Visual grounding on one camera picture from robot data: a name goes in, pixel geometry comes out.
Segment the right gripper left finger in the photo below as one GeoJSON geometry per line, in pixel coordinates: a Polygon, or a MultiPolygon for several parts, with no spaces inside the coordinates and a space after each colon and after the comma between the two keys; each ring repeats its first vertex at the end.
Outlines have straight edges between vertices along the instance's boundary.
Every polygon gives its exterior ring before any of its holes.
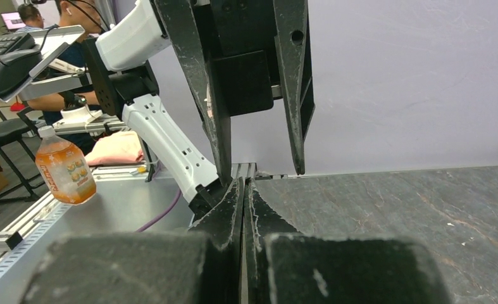
{"type": "Polygon", "coordinates": [[[21,303],[238,303],[244,179],[185,232],[67,237],[50,245],[21,303]]]}

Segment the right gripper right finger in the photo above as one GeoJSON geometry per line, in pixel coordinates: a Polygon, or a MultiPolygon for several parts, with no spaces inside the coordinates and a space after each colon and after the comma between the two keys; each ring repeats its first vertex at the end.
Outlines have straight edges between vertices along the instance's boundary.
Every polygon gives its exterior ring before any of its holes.
{"type": "Polygon", "coordinates": [[[451,303],[435,259],[396,235],[299,232],[252,178],[244,192],[249,303],[451,303]]]}

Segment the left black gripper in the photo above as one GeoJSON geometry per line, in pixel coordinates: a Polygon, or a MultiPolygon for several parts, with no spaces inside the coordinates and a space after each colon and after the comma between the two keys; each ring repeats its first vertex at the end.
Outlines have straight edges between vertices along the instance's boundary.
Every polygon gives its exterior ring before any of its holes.
{"type": "Polygon", "coordinates": [[[305,174],[304,142],[314,113],[308,2],[156,1],[155,6],[202,116],[221,184],[231,181],[228,114],[271,109],[272,87],[279,83],[294,168],[305,174]]]}

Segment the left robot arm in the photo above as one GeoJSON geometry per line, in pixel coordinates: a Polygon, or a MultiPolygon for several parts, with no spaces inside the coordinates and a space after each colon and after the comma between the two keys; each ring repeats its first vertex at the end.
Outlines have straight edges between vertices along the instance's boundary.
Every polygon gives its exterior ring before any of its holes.
{"type": "Polygon", "coordinates": [[[229,187],[231,119],[282,99],[293,164],[306,171],[314,113],[307,1],[137,1],[111,30],[83,43],[99,104],[170,171],[196,218],[229,187]],[[211,145],[208,160],[168,114],[149,59],[172,47],[211,145]]]}

